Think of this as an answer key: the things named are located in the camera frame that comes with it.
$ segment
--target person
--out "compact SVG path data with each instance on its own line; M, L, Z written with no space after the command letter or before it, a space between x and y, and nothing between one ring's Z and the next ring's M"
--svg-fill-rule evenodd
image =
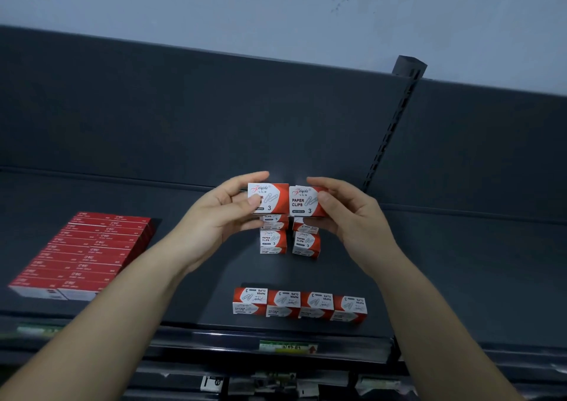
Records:
M259 228L260 197L241 192L267 171L234 177L199 198L178 225L144 252L0 389L2 400L108 400L124 392L176 287L238 231ZM344 181L323 186L335 233L378 285L421 399L523 399L467 333L447 302L404 255L375 199Z

